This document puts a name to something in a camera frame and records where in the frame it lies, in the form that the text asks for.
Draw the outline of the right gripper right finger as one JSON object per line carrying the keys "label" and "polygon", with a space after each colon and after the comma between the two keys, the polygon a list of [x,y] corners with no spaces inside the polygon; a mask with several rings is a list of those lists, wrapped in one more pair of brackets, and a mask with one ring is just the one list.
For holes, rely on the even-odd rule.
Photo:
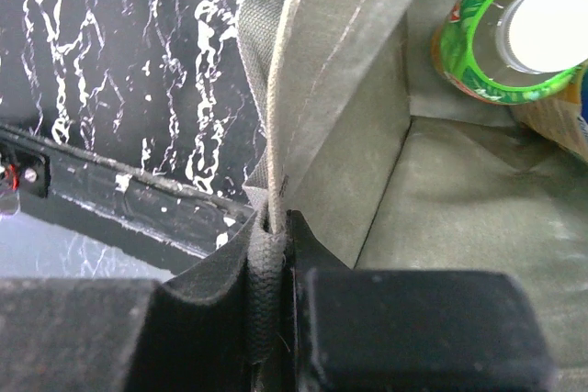
{"label": "right gripper right finger", "polygon": [[288,213],[295,391],[551,391],[523,288],[471,270],[357,270]]}

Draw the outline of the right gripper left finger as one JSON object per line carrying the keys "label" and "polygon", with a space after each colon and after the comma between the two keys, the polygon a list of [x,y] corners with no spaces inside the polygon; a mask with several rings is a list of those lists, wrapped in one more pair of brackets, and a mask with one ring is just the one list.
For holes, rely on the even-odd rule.
{"label": "right gripper left finger", "polygon": [[250,228],[179,276],[25,214],[1,222],[4,391],[246,391]]}

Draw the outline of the green canvas bag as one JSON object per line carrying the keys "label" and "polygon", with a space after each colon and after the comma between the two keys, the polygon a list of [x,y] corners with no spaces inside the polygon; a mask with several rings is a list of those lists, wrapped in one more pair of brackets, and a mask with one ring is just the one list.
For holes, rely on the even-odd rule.
{"label": "green canvas bag", "polygon": [[359,269],[485,269],[530,296],[559,366],[587,388],[587,166],[461,93],[428,53],[456,0],[243,0],[238,46],[267,147],[244,183],[270,231],[285,211]]}

